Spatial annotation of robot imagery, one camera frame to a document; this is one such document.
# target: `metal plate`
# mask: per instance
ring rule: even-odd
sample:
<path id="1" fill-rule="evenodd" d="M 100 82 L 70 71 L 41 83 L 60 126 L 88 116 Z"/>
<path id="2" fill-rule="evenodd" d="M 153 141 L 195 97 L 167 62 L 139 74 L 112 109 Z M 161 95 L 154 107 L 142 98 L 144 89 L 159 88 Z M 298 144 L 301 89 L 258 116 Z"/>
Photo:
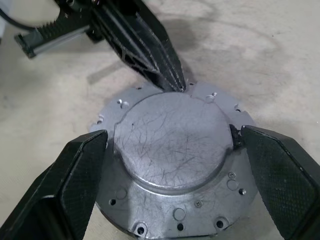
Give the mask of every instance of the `metal plate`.
<path id="1" fill-rule="evenodd" d="M 237 108 L 203 82 L 185 93 L 151 84 L 121 93 L 91 128 L 109 132 L 101 212 L 147 239 L 213 236 L 232 225 L 257 194 L 245 149 L 232 150 L 229 124 L 253 124 Z"/>

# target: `raised circular surface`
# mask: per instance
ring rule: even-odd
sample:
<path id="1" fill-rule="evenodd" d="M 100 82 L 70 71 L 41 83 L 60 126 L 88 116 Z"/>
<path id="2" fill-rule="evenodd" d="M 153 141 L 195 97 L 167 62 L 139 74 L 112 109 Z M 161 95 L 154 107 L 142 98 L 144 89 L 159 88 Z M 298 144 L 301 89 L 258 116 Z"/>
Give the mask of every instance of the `raised circular surface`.
<path id="1" fill-rule="evenodd" d="M 173 211 L 173 217 L 177 221 L 182 221 L 186 217 L 186 212 L 182 208 L 176 208 Z"/>
<path id="2" fill-rule="evenodd" d="M 116 192 L 115 192 L 115 196 L 117 199 L 121 200 L 124 199 L 127 196 L 127 191 L 124 188 L 119 188 Z"/>
<path id="3" fill-rule="evenodd" d="M 114 147 L 131 176 L 144 187 L 162 190 L 190 190 L 206 183 L 232 146 L 229 125 L 217 105 L 177 92 L 139 102 L 114 133 Z"/>
<path id="4" fill-rule="evenodd" d="M 239 183 L 236 181 L 236 180 L 229 180 L 227 183 L 226 183 L 228 189 L 230 189 L 231 191 L 235 191 L 238 189 L 238 186 L 239 186 Z"/>

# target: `textured gripper pad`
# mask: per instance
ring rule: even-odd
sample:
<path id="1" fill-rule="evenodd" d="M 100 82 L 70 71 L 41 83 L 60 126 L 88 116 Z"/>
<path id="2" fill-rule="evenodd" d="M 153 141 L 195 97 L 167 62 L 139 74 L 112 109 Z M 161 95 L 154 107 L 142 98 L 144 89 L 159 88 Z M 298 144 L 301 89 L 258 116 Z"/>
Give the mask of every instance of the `textured gripper pad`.
<path id="1" fill-rule="evenodd" d="M 318 199 L 315 184 L 299 164 L 311 157 L 292 138 L 272 131 L 245 126 L 241 135 L 262 200 L 280 234 L 291 239 Z"/>
<path id="2" fill-rule="evenodd" d="M 75 239 L 83 239 L 96 201 L 107 137 L 99 135 L 80 153 L 61 190 L 60 203 Z"/>

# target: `bolt hole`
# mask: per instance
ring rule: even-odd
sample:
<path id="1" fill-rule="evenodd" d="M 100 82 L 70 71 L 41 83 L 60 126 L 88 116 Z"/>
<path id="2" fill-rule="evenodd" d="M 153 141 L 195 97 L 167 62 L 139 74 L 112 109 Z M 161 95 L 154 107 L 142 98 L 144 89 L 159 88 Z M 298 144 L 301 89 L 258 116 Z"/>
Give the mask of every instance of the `bolt hole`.
<path id="1" fill-rule="evenodd" d="M 140 227 L 138 227 L 138 229 L 137 229 L 136 232 L 137 232 L 139 235 L 142 235 L 142 234 L 144 234 L 145 229 L 144 229 L 142 226 L 140 226 Z"/>
<path id="2" fill-rule="evenodd" d="M 110 200 L 109 200 L 109 204 L 110 204 L 111 206 L 115 205 L 116 202 L 117 202 L 117 201 L 116 201 L 115 199 L 110 199 Z"/>
<path id="3" fill-rule="evenodd" d="M 219 220 L 219 221 L 216 222 L 216 226 L 218 228 L 222 229 L 224 227 L 224 222 Z"/>
<path id="4" fill-rule="evenodd" d="M 245 189 L 243 189 L 243 188 L 239 189 L 239 194 L 240 195 L 245 195 L 246 193 L 247 193 L 247 191 Z"/>
<path id="5" fill-rule="evenodd" d="M 182 224 L 182 223 L 179 223 L 177 226 L 176 226 L 176 229 L 178 229 L 178 231 L 183 231 L 185 229 L 185 226 Z"/>

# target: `scratched metal surface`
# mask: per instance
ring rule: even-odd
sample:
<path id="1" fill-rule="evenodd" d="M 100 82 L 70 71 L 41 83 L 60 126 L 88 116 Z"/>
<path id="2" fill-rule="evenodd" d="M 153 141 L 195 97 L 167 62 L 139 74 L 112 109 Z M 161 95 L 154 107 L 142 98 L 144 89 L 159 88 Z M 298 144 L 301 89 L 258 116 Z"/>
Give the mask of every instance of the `scratched metal surface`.
<path id="1" fill-rule="evenodd" d="M 188 78 L 240 100 L 257 126 L 293 137 L 320 163 L 318 0 L 149 0 Z M 12 0 L 29 24 L 58 15 L 52 0 Z M 32 181 L 122 90 L 144 80 L 86 36 L 28 60 L 6 27 L 0 45 L 0 224 Z M 97 207 L 86 240 L 131 239 Z M 281 240 L 257 197 L 215 240 Z"/>
<path id="2" fill-rule="evenodd" d="M 137 103 L 115 126 L 114 144 L 134 179 L 175 192 L 214 177 L 233 146 L 219 107 L 183 93 Z"/>
<path id="3" fill-rule="evenodd" d="M 254 124 L 238 107 L 195 79 L 185 93 L 146 83 L 111 99 L 90 130 L 110 133 L 96 199 L 103 215 L 147 239 L 213 236 L 234 224 L 258 191 L 246 150 L 232 151 L 229 124 Z"/>

